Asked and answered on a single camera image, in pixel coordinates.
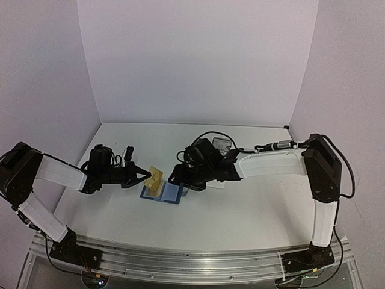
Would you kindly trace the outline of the blue card holder wallet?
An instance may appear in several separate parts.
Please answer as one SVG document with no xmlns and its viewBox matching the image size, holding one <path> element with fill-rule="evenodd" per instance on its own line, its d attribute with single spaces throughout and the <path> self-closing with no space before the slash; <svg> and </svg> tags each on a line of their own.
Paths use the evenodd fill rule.
<svg viewBox="0 0 385 289">
<path fill-rule="evenodd" d="M 178 205 L 180 200 L 188 194 L 188 191 L 183 184 L 174 185 L 167 181 L 161 181 L 157 191 L 151 191 L 144 186 L 140 198 Z"/>
</svg>

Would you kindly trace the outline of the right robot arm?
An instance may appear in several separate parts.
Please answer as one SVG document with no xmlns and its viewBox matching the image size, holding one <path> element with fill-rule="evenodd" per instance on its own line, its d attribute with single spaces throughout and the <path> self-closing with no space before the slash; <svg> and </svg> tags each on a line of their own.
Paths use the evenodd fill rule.
<svg viewBox="0 0 385 289">
<path fill-rule="evenodd" d="M 312 134 L 302 143 L 283 140 L 256 145 L 252 150 L 235 146 L 222 154 L 200 136 L 182 152 L 168 182 L 203 191 L 210 181 L 242 181 L 265 175 L 306 176 L 315 202 L 313 234 L 308 249 L 282 256 L 288 273 L 319 269 L 334 263 L 334 237 L 342 177 L 343 155 L 325 135 Z"/>
</svg>

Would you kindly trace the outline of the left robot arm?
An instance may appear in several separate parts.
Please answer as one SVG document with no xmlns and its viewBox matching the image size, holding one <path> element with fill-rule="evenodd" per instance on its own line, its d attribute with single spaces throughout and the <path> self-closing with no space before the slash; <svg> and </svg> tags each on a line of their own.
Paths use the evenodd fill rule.
<svg viewBox="0 0 385 289">
<path fill-rule="evenodd" d="M 116 156 L 112 149 L 96 145 L 89 159 L 76 167 L 57 157 L 32 148 L 24 142 L 1 157 L 1 196 L 28 227 L 52 242 L 48 256 L 52 259 L 97 269 L 102 251 L 77 243 L 77 234 L 63 224 L 34 192 L 37 181 L 46 181 L 91 195 L 103 185 L 131 188 L 150 178 L 151 173 L 132 161 L 134 148 L 128 146 L 124 156 Z"/>
</svg>

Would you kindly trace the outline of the gold credit card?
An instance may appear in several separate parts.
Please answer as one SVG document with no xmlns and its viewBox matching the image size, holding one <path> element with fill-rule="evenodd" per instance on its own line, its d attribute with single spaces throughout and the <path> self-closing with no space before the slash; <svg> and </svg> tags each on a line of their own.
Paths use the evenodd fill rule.
<svg viewBox="0 0 385 289">
<path fill-rule="evenodd" d="M 157 191 L 163 176 L 163 171 L 151 166 L 149 172 L 150 177 L 145 180 L 144 186 L 151 191 Z"/>
</svg>

